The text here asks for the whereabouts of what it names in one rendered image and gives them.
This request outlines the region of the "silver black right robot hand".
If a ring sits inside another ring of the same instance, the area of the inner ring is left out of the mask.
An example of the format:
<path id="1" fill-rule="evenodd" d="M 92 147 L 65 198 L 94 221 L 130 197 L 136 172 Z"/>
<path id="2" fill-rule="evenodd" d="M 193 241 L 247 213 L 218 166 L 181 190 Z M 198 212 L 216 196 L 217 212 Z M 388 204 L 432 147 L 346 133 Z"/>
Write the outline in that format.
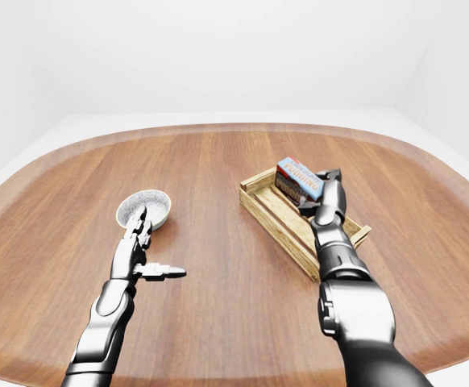
<path id="1" fill-rule="evenodd" d="M 323 170 L 315 175 L 324 181 L 322 195 L 316 202 L 302 202 L 298 206 L 300 215 L 313 216 L 315 223 L 320 226 L 331 224 L 336 216 L 344 223 L 347 201 L 342 187 L 341 170 Z"/>

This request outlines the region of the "chocolate pudding box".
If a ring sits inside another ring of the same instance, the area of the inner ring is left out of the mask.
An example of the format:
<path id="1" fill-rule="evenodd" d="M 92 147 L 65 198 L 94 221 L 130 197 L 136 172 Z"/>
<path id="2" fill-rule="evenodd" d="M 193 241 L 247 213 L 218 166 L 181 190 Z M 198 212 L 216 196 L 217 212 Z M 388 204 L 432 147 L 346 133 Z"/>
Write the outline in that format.
<path id="1" fill-rule="evenodd" d="M 295 206 L 321 198 L 324 182 L 295 158 L 288 156 L 276 165 L 276 188 Z"/>

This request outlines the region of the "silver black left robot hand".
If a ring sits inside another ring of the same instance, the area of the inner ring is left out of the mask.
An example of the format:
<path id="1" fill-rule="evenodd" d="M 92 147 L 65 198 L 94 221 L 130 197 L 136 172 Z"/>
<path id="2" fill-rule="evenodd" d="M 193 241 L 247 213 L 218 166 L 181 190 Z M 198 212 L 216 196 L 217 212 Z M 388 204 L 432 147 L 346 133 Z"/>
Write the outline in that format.
<path id="1" fill-rule="evenodd" d="M 146 250 L 151 244 L 152 223 L 147 217 L 147 207 L 139 206 L 129 218 L 124 236 L 118 243 L 112 261 L 110 278 L 131 281 L 164 281 L 167 278 L 185 277 L 184 268 L 169 264 L 148 263 Z"/>

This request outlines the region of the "speckled grey bowl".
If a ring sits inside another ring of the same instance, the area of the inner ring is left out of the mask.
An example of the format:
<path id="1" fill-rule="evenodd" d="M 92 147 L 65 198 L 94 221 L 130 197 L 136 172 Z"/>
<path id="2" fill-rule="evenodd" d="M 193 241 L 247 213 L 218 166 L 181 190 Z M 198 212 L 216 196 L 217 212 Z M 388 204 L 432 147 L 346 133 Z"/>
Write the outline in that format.
<path id="1" fill-rule="evenodd" d="M 126 228 L 129 218 L 140 206 L 146 206 L 146 220 L 151 221 L 154 231 L 166 222 L 172 201 L 165 192 L 158 189 L 146 189 L 133 193 L 119 205 L 115 215 L 117 223 Z"/>

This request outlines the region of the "wooden slat tray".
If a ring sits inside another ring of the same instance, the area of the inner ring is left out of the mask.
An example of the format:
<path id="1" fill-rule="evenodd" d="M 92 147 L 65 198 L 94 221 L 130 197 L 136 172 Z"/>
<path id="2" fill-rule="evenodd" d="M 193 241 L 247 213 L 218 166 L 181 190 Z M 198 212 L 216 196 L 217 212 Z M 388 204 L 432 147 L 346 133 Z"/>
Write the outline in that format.
<path id="1" fill-rule="evenodd" d="M 239 199 L 270 236 L 292 257 L 312 281 L 354 278 L 370 281 L 371 274 L 358 258 L 356 248 L 367 237 L 369 226 L 360 227 L 345 214 L 327 225 L 301 216 L 275 186 L 276 169 L 269 169 L 240 184 Z"/>

